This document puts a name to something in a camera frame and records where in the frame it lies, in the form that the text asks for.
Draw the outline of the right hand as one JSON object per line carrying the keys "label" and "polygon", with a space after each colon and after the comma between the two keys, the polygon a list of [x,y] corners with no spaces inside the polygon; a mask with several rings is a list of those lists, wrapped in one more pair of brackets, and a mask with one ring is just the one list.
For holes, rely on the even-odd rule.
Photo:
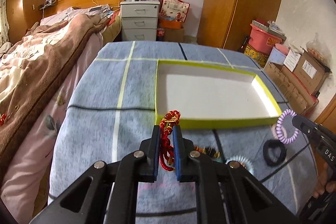
{"label": "right hand", "polygon": [[321,174],[318,176],[317,185],[315,190],[313,191],[313,197],[318,198],[319,196],[323,195],[325,192],[328,193],[335,193],[336,183],[335,181],[328,181],[329,165],[325,163],[323,165],[323,169]]}

